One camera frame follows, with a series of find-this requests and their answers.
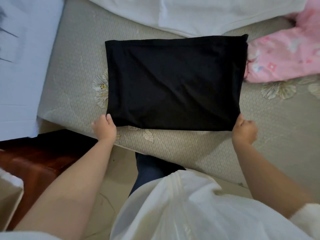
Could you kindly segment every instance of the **white sleeve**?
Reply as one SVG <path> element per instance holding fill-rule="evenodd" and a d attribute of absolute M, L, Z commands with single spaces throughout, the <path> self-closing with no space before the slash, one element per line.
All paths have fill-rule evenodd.
<path fill-rule="evenodd" d="M 290 221 L 315 240 L 320 240 L 320 205 L 306 204 Z"/>
<path fill-rule="evenodd" d="M 61 240 L 44 232 L 0 232 L 1 240 Z"/>

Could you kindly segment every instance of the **bed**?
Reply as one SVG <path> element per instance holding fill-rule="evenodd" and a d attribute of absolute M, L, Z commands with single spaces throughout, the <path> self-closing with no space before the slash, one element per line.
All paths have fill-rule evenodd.
<path fill-rule="evenodd" d="M 249 41 L 292 27 L 276 17 L 225 35 Z M 95 105 L 92 82 L 107 68 L 106 40 L 174 39 L 180 36 L 117 16 L 88 0 L 66 0 L 51 54 L 38 116 L 94 137 L 91 122 L 106 108 Z M 277 84 L 243 83 L 240 109 L 259 127 L 254 147 L 320 201 L 320 100 L 310 93 L 316 76 Z M 283 99 L 274 90 L 291 92 Z M 246 187 L 228 131 L 176 131 L 118 127 L 116 144 Z"/>

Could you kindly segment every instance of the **forearm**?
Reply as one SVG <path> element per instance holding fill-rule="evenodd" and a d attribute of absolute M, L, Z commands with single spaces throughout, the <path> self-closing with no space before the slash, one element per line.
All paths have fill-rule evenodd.
<path fill-rule="evenodd" d="M 235 143 L 239 164 L 254 199 L 290 218 L 312 197 L 250 144 Z"/>
<path fill-rule="evenodd" d="M 104 177 L 112 144 L 99 141 L 39 197 L 15 230 L 80 239 Z"/>

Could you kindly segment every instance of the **person's left arm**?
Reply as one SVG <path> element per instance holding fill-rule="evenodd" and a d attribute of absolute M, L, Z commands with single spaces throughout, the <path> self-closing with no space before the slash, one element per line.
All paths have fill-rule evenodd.
<path fill-rule="evenodd" d="M 82 238 L 117 135 L 110 114 L 101 115 L 92 128 L 97 144 L 50 184 L 15 231 L 40 231 L 63 240 Z"/>

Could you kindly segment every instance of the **folded black garment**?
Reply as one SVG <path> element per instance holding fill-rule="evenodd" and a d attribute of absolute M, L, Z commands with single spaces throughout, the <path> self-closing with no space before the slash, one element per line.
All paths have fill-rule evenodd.
<path fill-rule="evenodd" d="M 240 113 L 247 38 L 106 41 L 116 126 L 231 131 Z"/>

